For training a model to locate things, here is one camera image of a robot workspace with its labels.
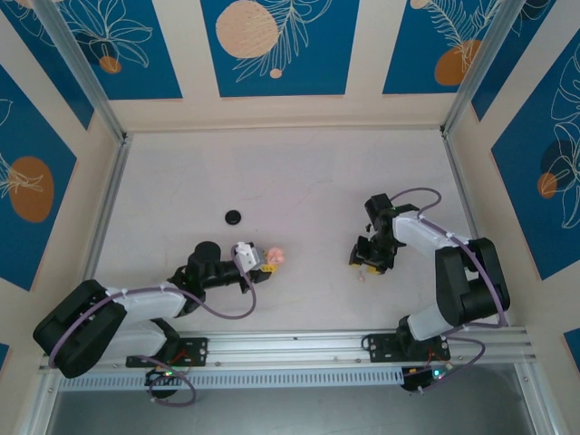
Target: wall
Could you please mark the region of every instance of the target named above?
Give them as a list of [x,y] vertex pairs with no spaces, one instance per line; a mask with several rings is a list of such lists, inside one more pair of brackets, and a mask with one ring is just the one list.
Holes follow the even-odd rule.
[[[566,224],[572,222],[574,207],[567,216],[562,209],[571,181],[551,188],[544,156],[550,147],[558,150],[557,141],[550,145],[556,138],[563,144],[555,125],[563,119],[577,123],[573,112],[558,115],[553,100],[559,86],[571,90],[569,100],[576,98],[574,87],[559,81],[566,62],[556,59],[573,37],[578,41],[579,14],[576,0],[557,0],[485,116],[478,121],[470,108],[452,135],[478,226],[498,247],[512,295],[511,312],[527,326],[569,428],[580,425],[580,373],[563,333],[580,326],[580,263],[574,260],[580,254],[580,229]],[[571,56],[564,56],[565,61]],[[577,143],[570,142],[576,138],[566,140],[575,150]]]
[[[439,126],[500,0],[55,4],[125,129],[166,131]],[[12,22],[43,44],[33,18]]]
[[[54,58],[54,61],[58,63],[60,59]],[[49,202],[50,211],[47,211],[48,217],[43,221],[51,219],[45,234],[44,243],[47,243],[39,248],[42,257],[40,267],[36,270],[36,265],[32,275],[27,273],[22,279],[19,274],[24,273],[22,265],[28,261],[27,249],[33,249],[37,239],[32,234],[43,224],[40,219],[44,217],[38,217],[39,222],[35,223],[34,213],[29,214],[29,210],[38,206],[39,202],[27,204],[28,208],[19,208],[16,201],[26,192],[38,193],[38,189],[21,184],[15,192],[12,186],[0,199],[2,261],[13,260],[16,255],[11,255],[11,249],[22,248],[18,254],[22,264],[14,267],[15,274],[7,279],[0,278],[0,343],[9,346],[0,373],[0,433],[13,434],[34,392],[34,374],[43,354],[32,339],[33,329],[80,278],[117,146],[97,115],[92,116],[86,125],[82,122],[78,112],[71,109],[71,101],[65,101],[60,90],[48,79],[41,65],[1,13],[0,64],[3,73],[5,70],[12,77],[8,79],[7,75],[3,75],[0,90],[7,92],[11,89],[16,95],[20,88],[25,94],[19,101],[13,102],[9,116],[0,127],[0,132],[5,135],[0,143],[0,152],[12,168],[15,164],[8,157],[11,154],[43,154],[44,161],[50,166],[53,183],[49,187],[42,184],[50,178],[44,173],[41,193],[47,195],[53,187],[54,199],[52,206]],[[29,118],[19,119],[22,114],[19,105],[25,106],[28,100],[32,103],[28,103]],[[16,125],[20,129],[16,134],[5,134],[6,128],[15,128]],[[59,197],[62,197],[60,207],[57,203]],[[11,242],[7,245],[6,239],[9,237]],[[7,276],[5,270],[2,271],[3,276]]]

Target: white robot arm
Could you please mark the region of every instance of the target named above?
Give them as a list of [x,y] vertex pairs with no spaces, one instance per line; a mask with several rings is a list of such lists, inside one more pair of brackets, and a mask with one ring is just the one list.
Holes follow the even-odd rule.
[[95,280],[84,281],[40,322],[33,337],[68,378],[84,374],[98,362],[131,355],[170,361],[182,342],[191,340],[180,339],[163,319],[192,313],[205,303],[206,290],[230,284],[239,284],[242,293],[252,290],[252,308],[239,316],[206,309],[224,318],[245,317],[256,306],[253,284],[272,275],[271,266],[263,267],[264,252],[251,243],[234,246],[230,261],[220,257],[218,245],[200,243],[186,266],[151,288],[105,288]]
[[503,310],[509,308],[506,282],[490,240],[451,234],[420,216],[411,204],[395,207],[386,194],[371,197],[364,206],[372,222],[367,229],[373,232],[359,237],[350,264],[366,264],[384,274],[394,267],[398,249],[407,245],[435,261],[437,303],[403,317],[397,330],[399,345],[409,358],[417,356],[412,349],[420,348],[418,342],[496,314],[495,299]]

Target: white floor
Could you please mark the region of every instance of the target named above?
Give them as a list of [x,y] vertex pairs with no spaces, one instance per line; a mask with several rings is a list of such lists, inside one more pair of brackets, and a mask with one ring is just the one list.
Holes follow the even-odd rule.
[[[138,134],[133,140],[96,278],[103,285],[157,284],[212,240],[222,259],[239,240],[282,247],[286,262],[257,286],[257,309],[225,321],[204,310],[173,321],[184,331],[280,331],[395,327],[435,300],[434,265],[407,247],[386,275],[348,266],[368,223],[364,202],[416,186],[439,189],[428,214],[468,235],[436,130],[226,130]],[[404,202],[422,206],[429,194]],[[230,209],[242,214],[226,224]],[[208,304],[245,312],[236,286],[208,291]]]

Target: black puck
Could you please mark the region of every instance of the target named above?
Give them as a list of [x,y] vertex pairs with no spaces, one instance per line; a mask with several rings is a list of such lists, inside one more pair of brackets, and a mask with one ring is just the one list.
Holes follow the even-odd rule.
[[239,224],[240,220],[242,220],[242,215],[240,215],[239,211],[229,210],[226,213],[226,222],[229,225],[237,225]]

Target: metal frame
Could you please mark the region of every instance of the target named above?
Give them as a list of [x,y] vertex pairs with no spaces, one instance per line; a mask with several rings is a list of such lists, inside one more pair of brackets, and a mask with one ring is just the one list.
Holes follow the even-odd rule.
[[44,435],[48,430],[48,423],[53,413],[56,395],[63,376],[53,371],[50,373],[39,373],[38,387],[34,402],[25,420],[20,426],[20,435]]
[[[371,362],[369,353],[361,347],[367,334],[388,334],[394,330],[380,331],[320,331],[288,333],[192,333],[180,332],[183,338],[203,336],[209,339],[206,367],[195,371],[215,370],[288,370],[333,369],[369,367],[412,367],[424,362]],[[469,330],[458,336],[480,340],[487,346],[479,363],[533,363],[536,356],[524,327],[501,330]],[[463,364],[479,353],[472,343],[449,342],[451,363]],[[44,357],[41,372],[48,368]],[[97,364],[91,372],[143,372],[125,367],[119,359]]]
[[30,2],[36,16],[53,40],[54,46],[63,57],[92,107],[101,115],[111,135],[121,143],[125,139],[125,131],[57,6],[51,0],[30,0]]
[[121,178],[125,170],[125,165],[127,164],[127,159],[129,158],[132,140],[132,135],[128,136],[117,150],[109,181],[107,182],[105,196],[99,208],[99,219],[94,234],[92,235],[91,248],[82,272],[82,280],[93,278],[97,271],[102,246],[105,242],[109,223],[111,222],[112,210],[117,199],[117,194],[119,193],[119,188],[121,187]]
[[539,364],[520,362],[514,364],[514,367],[536,433],[547,435],[571,433],[564,424]]
[[471,104],[471,99],[481,85],[481,81],[487,74],[489,66],[498,54],[525,2],[526,0],[510,0],[502,3],[445,117],[441,127],[443,137],[448,136],[458,125],[461,116]]

